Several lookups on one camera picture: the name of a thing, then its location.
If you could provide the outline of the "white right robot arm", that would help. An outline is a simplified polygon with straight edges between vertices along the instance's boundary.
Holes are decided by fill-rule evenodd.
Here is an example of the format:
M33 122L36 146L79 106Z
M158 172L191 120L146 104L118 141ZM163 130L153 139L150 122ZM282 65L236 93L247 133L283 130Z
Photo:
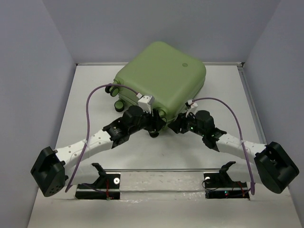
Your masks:
M261 183L271 192L282 193L299 175L298 167L280 144L241 140L217 128L208 111L181 113L168 127L175 133L195 133L209 149L248 160L255 165Z

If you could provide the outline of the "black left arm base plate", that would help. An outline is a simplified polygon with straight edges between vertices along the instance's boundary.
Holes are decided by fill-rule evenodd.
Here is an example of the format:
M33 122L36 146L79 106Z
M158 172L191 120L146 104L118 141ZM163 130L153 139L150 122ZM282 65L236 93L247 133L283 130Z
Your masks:
M91 184L78 184L75 198L78 200L119 200L120 179L119 172L106 172Z

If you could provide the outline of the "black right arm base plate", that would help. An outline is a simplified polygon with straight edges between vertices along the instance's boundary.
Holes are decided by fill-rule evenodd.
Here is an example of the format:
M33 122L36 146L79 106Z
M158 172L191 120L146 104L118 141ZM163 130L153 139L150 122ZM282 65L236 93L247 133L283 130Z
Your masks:
M219 172L204 173L202 187L206 199L250 199L246 182L232 181Z

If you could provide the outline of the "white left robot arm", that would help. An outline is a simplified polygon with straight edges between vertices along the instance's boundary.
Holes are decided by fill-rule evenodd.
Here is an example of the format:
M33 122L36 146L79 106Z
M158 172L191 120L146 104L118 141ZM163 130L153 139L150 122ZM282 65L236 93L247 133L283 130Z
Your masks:
M132 105L122 117L88 139L63 148L42 149L30 173L44 197L53 196L72 184L81 161L127 142L132 134L140 130L156 133L165 125L165 118L156 109L146 113L139 106Z

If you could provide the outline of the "green hard-shell suitcase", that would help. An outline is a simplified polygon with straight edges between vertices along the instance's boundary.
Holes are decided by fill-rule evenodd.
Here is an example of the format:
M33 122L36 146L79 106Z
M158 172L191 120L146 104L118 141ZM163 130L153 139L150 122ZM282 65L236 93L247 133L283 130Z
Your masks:
M138 106L142 96L152 95L152 110L157 109L166 118L167 127L185 111L186 102L198 94L205 77L201 60L157 41L127 63L105 91L119 97L114 106L123 113L132 105Z

